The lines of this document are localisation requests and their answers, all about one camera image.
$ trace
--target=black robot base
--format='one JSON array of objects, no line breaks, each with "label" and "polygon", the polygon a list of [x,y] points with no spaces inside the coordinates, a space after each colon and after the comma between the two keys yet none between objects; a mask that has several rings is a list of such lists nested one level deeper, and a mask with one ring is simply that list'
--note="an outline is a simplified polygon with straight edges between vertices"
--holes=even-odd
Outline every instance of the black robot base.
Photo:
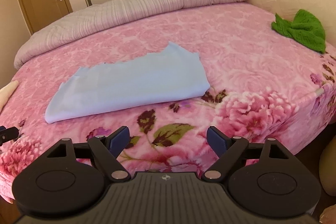
[{"label": "black robot base", "polygon": [[[249,143],[210,127],[207,140],[219,159],[200,179],[195,173],[151,172],[131,178],[116,160],[129,140],[129,129],[121,127],[87,143],[58,141],[14,180],[23,213],[16,223],[317,223],[310,213],[320,184],[276,139]],[[76,159],[91,159],[94,167]],[[245,166],[248,159],[259,161]]]}]

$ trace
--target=logo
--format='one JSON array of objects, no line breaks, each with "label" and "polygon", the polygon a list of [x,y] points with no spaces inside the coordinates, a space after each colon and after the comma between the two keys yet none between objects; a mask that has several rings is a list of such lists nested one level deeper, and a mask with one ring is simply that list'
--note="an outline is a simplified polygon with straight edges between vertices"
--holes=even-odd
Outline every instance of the logo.
[{"label": "logo", "polygon": [[170,180],[170,176],[169,175],[163,175],[162,179],[165,180],[165,181]]}]

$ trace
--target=light blue cloth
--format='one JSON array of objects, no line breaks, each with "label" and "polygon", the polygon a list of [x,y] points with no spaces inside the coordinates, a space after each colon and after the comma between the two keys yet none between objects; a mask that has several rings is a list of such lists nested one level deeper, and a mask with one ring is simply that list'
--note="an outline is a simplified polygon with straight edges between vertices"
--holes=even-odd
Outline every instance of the light blue cloth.
[{"label": "light blue cloth", "polygon": [[80,67],[62,83],[47,123],[136,106],[200,97],[210,88],[198,53],[169,42],[160,53],[128,62]]}]

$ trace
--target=green cloth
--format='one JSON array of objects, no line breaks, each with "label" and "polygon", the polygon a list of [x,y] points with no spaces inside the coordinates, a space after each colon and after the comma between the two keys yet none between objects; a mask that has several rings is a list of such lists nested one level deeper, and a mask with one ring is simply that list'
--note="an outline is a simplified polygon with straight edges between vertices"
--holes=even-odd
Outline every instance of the green cloth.
[{"label": "green cloth", "polygon": [[296,13],[293,22],[282,19],[278,14],[275,14],[275,19],[276,22],[272,22],[273,30],[307,48],[325,53],[326,33],[321,22],[313,14],[301,9]]}]

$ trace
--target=pink floral blanket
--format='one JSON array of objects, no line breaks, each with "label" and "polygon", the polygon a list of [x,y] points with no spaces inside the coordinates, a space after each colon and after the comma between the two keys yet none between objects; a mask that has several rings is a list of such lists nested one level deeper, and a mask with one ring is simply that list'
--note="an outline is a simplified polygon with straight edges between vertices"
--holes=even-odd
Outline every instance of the pink floral blanket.
[{"label": "pink floral blanket", "polygon": [[[246,3],[184,9],[34,57],[15,75],[20,85],[0,115],[0,125],[20,129],[18,139],[1,147],[0,194],[11,201],[14,178],[59,139],[85,142],[123,125],[132,138],[118,160],[132,174],[200,174],[216,160],[206,142],[210,125],[253,142],[274,137],[299,152],[335,113],[336,49],[327,44],[327,53],[320,55],[272,31],[273,20],[274,15]],[[45,122],[48,103],[78,67],[159,52],[168,41],[200,53],[211,84],[203,97]],[[317,96],[320,88],[323,94]]]}]

